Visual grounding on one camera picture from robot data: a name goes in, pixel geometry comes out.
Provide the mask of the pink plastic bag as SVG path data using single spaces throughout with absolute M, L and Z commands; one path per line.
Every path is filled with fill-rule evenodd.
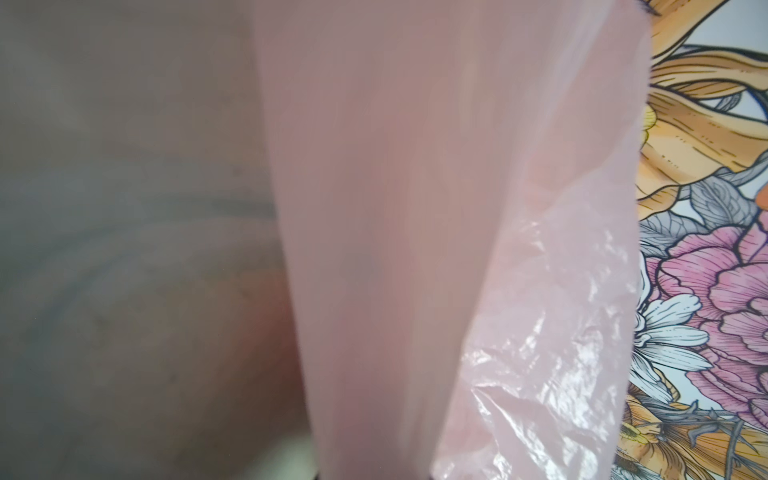
M 639 1 L 257 1 L 265 136 L 323 479 L 426 479 L 510 183 Z

